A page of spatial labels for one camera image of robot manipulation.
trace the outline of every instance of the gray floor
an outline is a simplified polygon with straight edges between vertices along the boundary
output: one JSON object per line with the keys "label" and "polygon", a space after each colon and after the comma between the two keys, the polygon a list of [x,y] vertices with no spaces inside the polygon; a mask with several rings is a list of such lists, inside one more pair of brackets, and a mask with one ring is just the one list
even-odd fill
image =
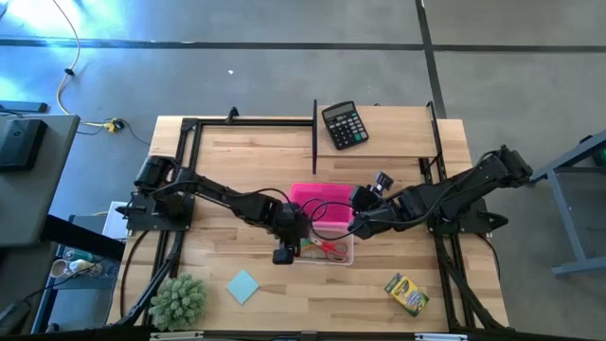
{"label": "gray floor", "polygon": [[[0,38],[71,37],[49,1],[14,3],[0,19]],[[37,12],[28,3],[48,8]],[[91,39],[421,41],[413,0],[62,3],[80,36]],[[426,0],[425,6],[436,44],[606,44],[602,1]],[[45,101],[59,113],[55,91],[74,52],[0,47],[2,97]],[[465,120],[474,157],[506,143],[538,168],[606,127],[606,54],[440,52],[436,59],[447,115]],[[63,93],[72,112],[90,120],[123,117],[147,140],[158,115],[226,115],[234,105],[243,115],[308,115],[313,99],[360,105],[431,99],[423,53],[415,51],[87,48],[76,70]],[[52,213],[89,214],[126,200],[146,154],[128,134],[77,136]],[[551,276],[551,265],[573,257],[549,186],[500,190],[488,200],[492,211],[510,218],[494,243],[511,325],[605,338],[606,275]],[[604,237],[598,232],[595,239]]]}

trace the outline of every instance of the succulent plant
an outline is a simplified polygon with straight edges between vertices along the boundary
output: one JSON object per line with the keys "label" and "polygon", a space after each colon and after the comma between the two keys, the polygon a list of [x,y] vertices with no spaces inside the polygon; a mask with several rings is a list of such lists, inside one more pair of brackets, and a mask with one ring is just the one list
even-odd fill
{"label": "succulent plant", "polygon": [[204,313],[205,299],[200,279],[193,279],[189,274],[169,278],[151,298],[153,325],[160,331],[186,329]]}

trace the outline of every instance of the blue sticky note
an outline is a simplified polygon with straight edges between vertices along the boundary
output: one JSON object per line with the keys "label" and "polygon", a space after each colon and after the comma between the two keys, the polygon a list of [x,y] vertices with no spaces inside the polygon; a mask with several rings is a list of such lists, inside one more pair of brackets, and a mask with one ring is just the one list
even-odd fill
{"label": "blue sticky note", "polygon": [[240,271],[229,284],[227,290],[240,303],[244,304],[246,299],[250,297],[258,288],[258,283],[245,270]]}

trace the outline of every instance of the clear plastic bin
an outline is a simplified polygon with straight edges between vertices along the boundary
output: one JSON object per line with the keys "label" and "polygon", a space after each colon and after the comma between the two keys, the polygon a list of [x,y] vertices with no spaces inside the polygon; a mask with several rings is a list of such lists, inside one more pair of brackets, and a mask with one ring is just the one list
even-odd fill
{"label": "clear plastic bin", "polygon": [[[311,215],[315,208],[324,201],[348,203],[351,190],[352,187],[347,185],[297,183],[291,187],[291,200],[300,205],[307,203],[304,210],[307,214]],[[348,232],[349,222],[353,219],[351,211],[352,209],[348,206],[327,205],[325,213],[325,209],[320,207],[315,212],[315,217],[319,217],[319,219],[313,223],[313,228],[327,238],[341,236]],[[318,236],[315,236],[310,231],[310,237]],[[328,260],[325,258],[324,251],[319,247],[312,246],[302,250],[301,256],[295,258],[295,262],[345,266],[353,263],[353,235],[346,236],[338,241],[329,242],[342,242],[348,247],[346,261],[336,262]]]}
{"label": "clear plastic bin", "polygon": [[[348,226],[346,224],[314,223],[313,229],[315,229],[322,236],[328,238],[338,237],[348,232]],[[310,231],[310,237],[317,236]],[[294,262],[345,266],[351,265],[353,263],[353,235],[351,234],[338,241],[330,242],[342,242],[348,247],[346,261],[337,262],[326,259],[324,251],[322,251],[319,247],[312,246],[308,249],[301,250],[301,256],[295,258]]]}

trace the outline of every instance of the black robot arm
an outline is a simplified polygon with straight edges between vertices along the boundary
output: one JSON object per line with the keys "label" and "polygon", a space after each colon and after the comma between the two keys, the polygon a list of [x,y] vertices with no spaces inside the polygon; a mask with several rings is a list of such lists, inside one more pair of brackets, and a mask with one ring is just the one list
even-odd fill
{"label": "black robot arm", "polygon": [[[482,155],[470,170],[463,171],[434,185],[404,188],[386,198],[383,191],[393,181],[383,173],[377,176],[378,186],[356,187],[350,201],[356,207],[349,231],[368,239],[391,228],[403,231],[430,218],[456,222],[483,204],[482,197],[497,188],[518,188],[528,182],[532,168],[516,151],[506,146]],[[486,214],[492,228],[507,223],[498,215]],[[498,224],[492,220],[498,218]]]}
{"label": "black robot arm", "polygon": [[[218,184],[189,168],[177,168],[171,157],[150,156],[137,175],[134,185],[140,195],[151,197],[155,202],[155,214],[170,221],[179,220],[184,213],[184,198],[196,195],[225,208],[246,223],[262,227],[279,240],[279,248],[274,251],[274,264],[292,264],[299,256],[300,239],[309,236],[310,220],[299,205],[282,203],[280,200],[262,194],[263,188],[249,193],[240,193]],[[169,174],[176,171],[174,181],[168,181]],[[137,207],[128,209],[129,215]]]}

